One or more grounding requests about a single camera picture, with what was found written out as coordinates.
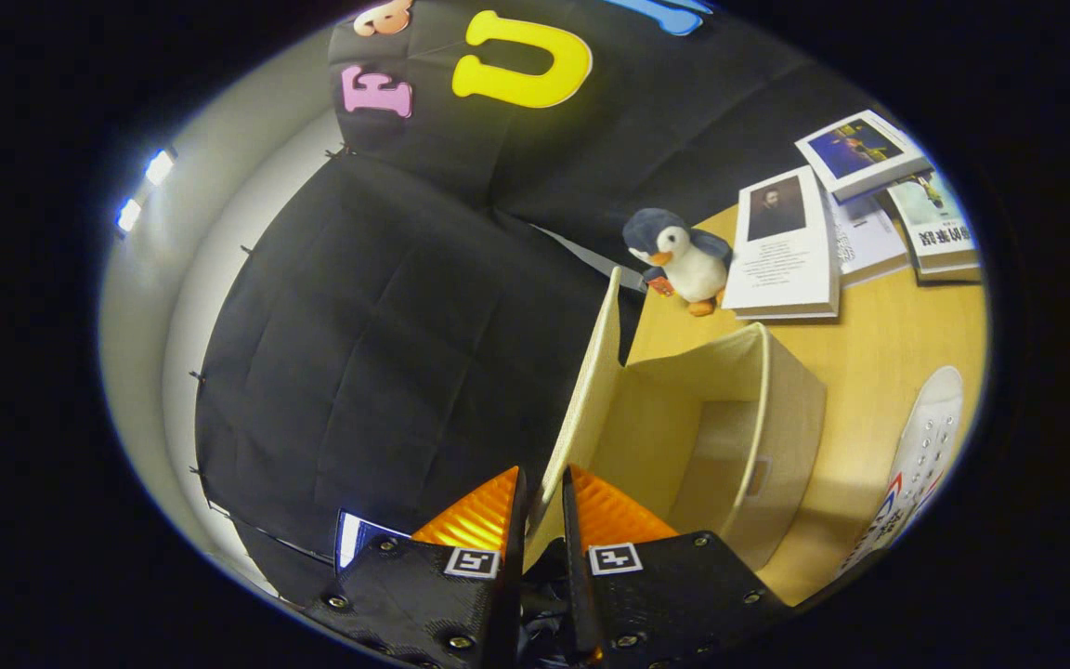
penguin plush toy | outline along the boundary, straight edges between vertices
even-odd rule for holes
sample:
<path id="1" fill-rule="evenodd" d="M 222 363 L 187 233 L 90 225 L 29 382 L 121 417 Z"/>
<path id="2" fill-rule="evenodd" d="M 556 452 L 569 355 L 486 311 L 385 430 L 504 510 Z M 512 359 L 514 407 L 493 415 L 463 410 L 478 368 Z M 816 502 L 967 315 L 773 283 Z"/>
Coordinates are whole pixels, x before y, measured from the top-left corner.
<path id="1" fill-rule="evenodd" d="M 690 229 L 667 209 L 640 209 L 622 229 L 630 253 L 652 267 L 642 278 L 666 276 L 688 302 L 692 316 L 708 316 L 725 297 L 725 279 L 734 250 L 716 234 Z"/>

yellow letter u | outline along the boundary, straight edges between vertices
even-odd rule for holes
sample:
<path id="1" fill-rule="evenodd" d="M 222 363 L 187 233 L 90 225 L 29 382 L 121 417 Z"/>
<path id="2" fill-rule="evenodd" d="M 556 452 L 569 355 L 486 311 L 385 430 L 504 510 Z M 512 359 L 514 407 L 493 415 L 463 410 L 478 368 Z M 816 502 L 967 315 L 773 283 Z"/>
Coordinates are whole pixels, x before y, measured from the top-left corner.
<path id="1" fill-rule="evenodd" d="M 587 44 L 557 27 L 510 20 L 485 11 L 468 22 L 464 42 L 479 46 L 487 39 L 538 46 L 551 52 L 552 66 L 546 73 L 531 75 L 484 65 L 478 57 L 464 56 L 454 70 L 454 93 L 459 97 L 476 93 L 522 107 L 551 107 L 572 97 L 594 69 L 594 52 Z"/>

ceiling light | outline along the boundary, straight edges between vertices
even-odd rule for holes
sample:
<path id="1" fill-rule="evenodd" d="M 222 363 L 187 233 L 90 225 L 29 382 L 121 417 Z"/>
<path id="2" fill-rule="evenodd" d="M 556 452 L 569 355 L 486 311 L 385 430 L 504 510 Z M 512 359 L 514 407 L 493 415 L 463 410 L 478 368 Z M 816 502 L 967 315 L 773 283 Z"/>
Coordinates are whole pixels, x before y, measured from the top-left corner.
<path id="1" fill-rule="evenodd" d="M 159 186 L 163 180 L 167 178 L 167 173 L 171 171 L 171 166 L 173 165 L 174 162 L 167 151 L 158 152 L 156 157 L 151 158 L 151 164 L 148 165 L 148 181 L 154 186 Z"/>
<path id="2" fill-rule="evenodd" d="M 143 208 L 140 208 L 139 203 L 127 200 L 126 204 L 123 204 L 123 211 L 118 212 L 118 228 L 122 229 L 122 232 L 131 232 L 131 229 L 135 228 L 135 222 L 139 221 L 141 211 Z"/>

book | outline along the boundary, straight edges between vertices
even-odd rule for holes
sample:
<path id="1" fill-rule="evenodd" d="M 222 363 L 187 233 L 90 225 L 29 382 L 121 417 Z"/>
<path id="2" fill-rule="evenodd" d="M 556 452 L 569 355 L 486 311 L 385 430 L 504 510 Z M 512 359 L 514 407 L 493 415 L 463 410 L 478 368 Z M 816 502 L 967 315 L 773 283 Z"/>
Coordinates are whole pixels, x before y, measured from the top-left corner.
<path id="1" fill-rule="evenodd" d="M 841 272 L 832 208 L 810 166 L 743 187 L 721 308 L 738 319 L 835 317 Z"/>
<path id="2" fill-rule="evenodd" d="M 795 147 L 839 202 L 888 182 L 931 169 L 914 141 L 871 110 L 821 127 Z"/>
<path id="3" fill-rule="evenodd" d="M 873 198 L 854 198 L 834 209 L 841 288 L 910 267 L 903 238 Z"/>
<path id="4" fill-rule="evenodd" d="M 918 279 L 981 279 L 963 209 L 937 171 L 913 174 L 886 192 L 907 233 Z"/>

black fabric backdrop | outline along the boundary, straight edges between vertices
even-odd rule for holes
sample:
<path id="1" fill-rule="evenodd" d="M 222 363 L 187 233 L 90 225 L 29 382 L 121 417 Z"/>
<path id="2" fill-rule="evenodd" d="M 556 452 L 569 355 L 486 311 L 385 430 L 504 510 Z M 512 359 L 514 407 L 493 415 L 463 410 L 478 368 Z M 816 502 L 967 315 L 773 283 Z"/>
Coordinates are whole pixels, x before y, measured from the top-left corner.
<path id="1" fill-rule="evenodd" d="M 595 59 L 581 90 L 550 109 L 455 96 L 463 55 L 533 74 L 551 62 L 467 46 L 485 9 L 581 35 Z M 330 556 L 339 507 L 412 532 L 509 466 L 542 473 L 607 279 L 528 224 L 637 267 L 621 238 L 637 209 L 696 224 L 804 165 L 795 138 L 876 108 L 732 17 L 672 37 L 595 0 L 428 0 L 398 34 L 339 25 L 330 63 L 349 151 L 286 204 L 230 289 L 196 414 L 208 498 Z M 412 117 L 346 111 L 352 64 L 409 81 Z M 624 291 L 623 356 L 640 308 Z M 318 589 L 289 553 L 250 550 L 276 588 Z"/>

